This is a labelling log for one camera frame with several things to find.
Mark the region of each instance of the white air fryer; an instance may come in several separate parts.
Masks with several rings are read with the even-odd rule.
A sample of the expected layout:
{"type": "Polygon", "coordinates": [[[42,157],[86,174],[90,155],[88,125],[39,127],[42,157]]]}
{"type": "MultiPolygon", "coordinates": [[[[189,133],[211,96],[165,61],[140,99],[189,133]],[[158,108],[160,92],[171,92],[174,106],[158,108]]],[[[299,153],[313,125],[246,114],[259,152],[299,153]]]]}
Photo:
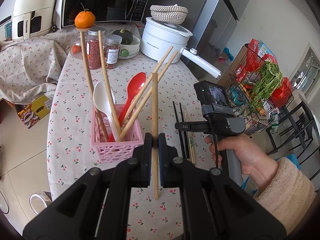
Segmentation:
{"type": "Polygon", "coordinates": [[[52,26],[55,0],[16,0],[12,17],[12,39],[46,35],[52,26]]]}

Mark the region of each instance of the green pumpkin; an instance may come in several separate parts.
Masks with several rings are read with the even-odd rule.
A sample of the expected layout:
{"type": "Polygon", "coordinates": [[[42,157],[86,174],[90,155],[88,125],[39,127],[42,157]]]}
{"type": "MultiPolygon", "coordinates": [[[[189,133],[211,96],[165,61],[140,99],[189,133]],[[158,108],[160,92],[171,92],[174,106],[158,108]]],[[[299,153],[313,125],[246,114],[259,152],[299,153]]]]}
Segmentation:
{"type": "Polygon", "coordinates": [[[132,33],[127,31],[126,29],[114,31],[112,34],[121,36],[122,37],[121,44],[123,44],[123,45],[130,45],[133,41],[132,33]]]}

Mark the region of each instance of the pink plastic basket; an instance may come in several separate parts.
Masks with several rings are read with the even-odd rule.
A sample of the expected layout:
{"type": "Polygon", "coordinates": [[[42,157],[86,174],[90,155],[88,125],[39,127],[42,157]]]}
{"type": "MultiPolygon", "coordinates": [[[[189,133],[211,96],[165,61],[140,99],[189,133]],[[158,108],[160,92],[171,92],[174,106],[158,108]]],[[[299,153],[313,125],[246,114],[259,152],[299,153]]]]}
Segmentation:
{"type": "MultiPolygon", "coordinates": [[[[118,116],[123,107],[124,105],[121,104],[115,105],[118,116]]],[[[110,135],[111,128],[108,118],[105,114],[101,114],[103,117],[103,122],[107,128],[107,132],[110,135]]],[[[105,142],[102,131],[98,125],[98,119],[94,107],[92,108],[91,120],[91,146],[97,148],[97,153],[100,156],[101,162],[119,162],[129,159],[132,157],[134,148],[143,144],[143,137],[138,118],[135,120],[133,126],[129,129],[127,135],[124,137],[124,141],[110,143],[105,142]]]]}

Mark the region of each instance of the human hand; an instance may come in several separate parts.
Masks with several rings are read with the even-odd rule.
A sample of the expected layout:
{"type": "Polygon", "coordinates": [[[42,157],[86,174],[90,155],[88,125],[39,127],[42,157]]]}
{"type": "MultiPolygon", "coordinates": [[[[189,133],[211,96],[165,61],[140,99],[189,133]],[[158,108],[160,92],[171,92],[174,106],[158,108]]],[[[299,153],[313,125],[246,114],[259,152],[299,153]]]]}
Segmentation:
{"type": "MultiPolygon", "coordinates": [[[[207,136],[204,141],[211,143],[209,136],[207,136]]],[[[223,138],[217,142],[217,148],[218,151],[232,149],[241,163],[242,174],[252,176],[261,191],[270,184],[276,175],[278,163],[268,157],[260,147],[245,134],[223,138]]],[[[210,145],[209,150],[213,153],[212,158],[215,161],[216,155],[213,144],[210,145]]],[[[218,160],[219,165],[221,165],[222,157],[220,155],[218,156],[218,160]]]]}

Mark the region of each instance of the changhong logo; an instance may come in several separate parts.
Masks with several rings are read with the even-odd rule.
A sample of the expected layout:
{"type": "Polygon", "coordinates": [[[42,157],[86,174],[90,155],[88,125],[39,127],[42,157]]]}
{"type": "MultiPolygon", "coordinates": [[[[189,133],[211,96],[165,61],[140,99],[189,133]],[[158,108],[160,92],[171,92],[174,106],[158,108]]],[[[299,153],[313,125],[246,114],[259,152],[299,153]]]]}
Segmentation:
{"type": "Polygon", "coordinates": [[[28,33],[28,20],[26,20],[26,33],[28,33]]]}

